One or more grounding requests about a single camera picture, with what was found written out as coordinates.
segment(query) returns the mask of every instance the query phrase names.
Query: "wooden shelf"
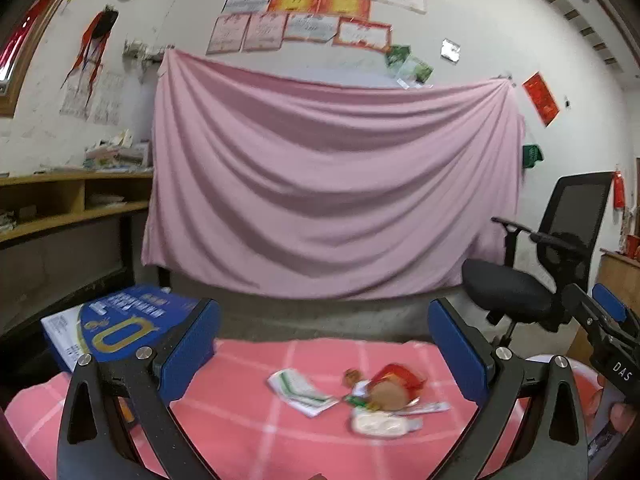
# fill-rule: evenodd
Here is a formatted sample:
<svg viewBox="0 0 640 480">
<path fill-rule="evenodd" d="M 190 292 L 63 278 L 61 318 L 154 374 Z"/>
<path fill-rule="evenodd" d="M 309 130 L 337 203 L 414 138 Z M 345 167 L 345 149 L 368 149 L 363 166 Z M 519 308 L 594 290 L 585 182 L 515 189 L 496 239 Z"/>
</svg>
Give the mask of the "wooden shelf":
<svg viewBox="0 0 640 480">
<path fill-rule="evenodd" d="M 633 260 L 628 256 L 625 256 L 624 254 L 615 253 L 614 251 L 609 251 L 607 249 L 600 249 L 600 252 L 606 254 L 607 256 L 611 256 L 612 258 L 615 258 L 620 262 L 624 262 L 626 264 L 629 264 L 631 266 L 634 266 L 640 269 L 640 262 L 638 262 L 637 260 Z"/>
<path fill-rule="evenodd" d="M 138 202 L 127 202 L 124 204 L 113 206 L 95 207 L 92 209 L 87 209 L 86 211 L 81 213 L 67 213 L 62 215 L 47 216 L 46 218 L 39 218 L 31 222 L 18 224 L 11 231 L 0 234 L 0 243 L 7 240 L 13 240 L 14 238 L 19 238 L 21 236 L 31 235 L 38 231 L 46 231 L 48 229 L 53 229 L 56 227 L 77 224 L 78 222 L 101 218 L 103 216 L 130 213 L 132 211 L 142 211 L 147 209 L 148 207 L 148 200 L 140 200 Z"/>
<path fill-rule="evenodd" d="M 59 182 L 61 180 L 102 180 L 111 178 L 153 178 L 151 171 L 139 173 L 106 173 L 101 171 L 69 171 L 67 173 L 43 173 L 27 176 L 0 178 L 0 187 L 16 184 L 36 184 L 37 182 Z"/>
<path fill-rule="evenodd" d="M 148 208 L 153 174 L 99 173 L 75 171 L 0 179 L 0 210 L 17 211 L 36 206 L 36 218 L 18 219 L 11 231 L 0 234 L 4 242 L 20 243 L 37 233 L 73 226 L 80 222 L 115 216 Z M 125 202 L 90 206 L 93 194 L 123 196 Z"/>
</svg>

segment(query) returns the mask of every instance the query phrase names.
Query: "chair seat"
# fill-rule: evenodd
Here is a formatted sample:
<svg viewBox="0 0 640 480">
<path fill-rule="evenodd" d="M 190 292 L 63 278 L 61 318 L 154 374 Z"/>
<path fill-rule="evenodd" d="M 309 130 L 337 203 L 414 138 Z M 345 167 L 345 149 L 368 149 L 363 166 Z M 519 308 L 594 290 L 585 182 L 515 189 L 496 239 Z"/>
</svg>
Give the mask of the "chair seat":
<svg viewBox="0 0 640 480">
<path fill-rule="evenodd" d="M 540 322 L 551 314 L 554 295 L 531 274 L 483 260 L 462 264 L 462 286 L 483 310 L 518 323 Z"/>
</svg>

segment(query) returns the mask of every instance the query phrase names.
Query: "metal screw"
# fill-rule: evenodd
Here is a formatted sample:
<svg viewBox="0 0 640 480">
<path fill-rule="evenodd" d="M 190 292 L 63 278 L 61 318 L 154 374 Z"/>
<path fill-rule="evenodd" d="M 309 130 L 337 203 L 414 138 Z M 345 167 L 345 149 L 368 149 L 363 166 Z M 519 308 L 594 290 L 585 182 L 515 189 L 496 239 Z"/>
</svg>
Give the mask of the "metal screw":
<svg viewBox="0 0 640 480">
<path fill-rule="evenodd" d="M 564 357 L 562 357 L 561 355 L 557 355 L 554 358 L 554 362 L 561 368 L 567 368 L 569 365 L 569 361 L 567 361 Z"/>
<path fill-rule="evenodd" d="M 149 346 L 141 346 L 136 350 L 138 359 L 149 359 L 154 351 Z"/>
<path fill-rule="evenodd" d="M 498 359 L 502 359 L 503 361 L 508 361 L 513 356 L 511 350 L 504 346 L 498 346 L 498 348 L 495 349 L 495 354 L 498 356 Z"/>
<path fill-rule="evenodd" d="M 82 354 L 78 358 L 78 364 L 80 366 L 87 366 L 91 362 L 91 354 Z"/>
</svg>

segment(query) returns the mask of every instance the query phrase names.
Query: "wooden window frame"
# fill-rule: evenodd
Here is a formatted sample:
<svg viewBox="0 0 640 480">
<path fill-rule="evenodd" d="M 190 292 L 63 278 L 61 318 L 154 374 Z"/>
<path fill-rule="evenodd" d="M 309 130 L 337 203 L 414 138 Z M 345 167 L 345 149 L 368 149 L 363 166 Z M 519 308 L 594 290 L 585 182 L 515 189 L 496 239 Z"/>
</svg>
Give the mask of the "wooden window frame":
<svg viewBox="0 0 640 480">
<path fill-rule="evenodd" d="M 45 30 L 49 27 L 51 19 L 63 1 L 64 0 L 51 0 L 49 2 L 41 15 L 37 17 L 33 28 L 20 47 L 20 53 L 15 61 L 6 92 L 0 95 L 0 118 L 12 118 L 15 115 L 15 108 L 18 104 L 20 91 L 22 90 L 24 78 L 27 75 L 27 70 L 29 69 L 33 55 L 40 44 Z"/>
</svg>

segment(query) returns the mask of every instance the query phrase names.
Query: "blue gripper pad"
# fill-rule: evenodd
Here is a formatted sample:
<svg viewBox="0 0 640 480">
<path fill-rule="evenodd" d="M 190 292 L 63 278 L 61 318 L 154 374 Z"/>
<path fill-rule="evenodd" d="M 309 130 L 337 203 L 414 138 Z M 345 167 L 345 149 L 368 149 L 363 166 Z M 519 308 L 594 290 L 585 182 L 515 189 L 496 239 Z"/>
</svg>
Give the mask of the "blue gripper pad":
<svg viewBox="0 0 640 480">
<path fill-rule="evenodd" d="M 199 368 L 213 357 L 220 306 L 209 301 L 162 366 L 158 394 L 166 406 L 180 399 Z"/>
<path fill-rule="evenodd" d="M 626 319 L 626 307 L 613 293 L 603 284 L 596 283 L 591 289 L 591 297 L 618 323 Z"/>
<path fill-rule="evenodd" d="M 431 337 L 447 362 L 460 392 L 466 400 L 482 406 L 489 396 L 489 387 L 486 367 L 478 354 L 439 300 L 431 301 L 427 320 Z"/>
</svg>

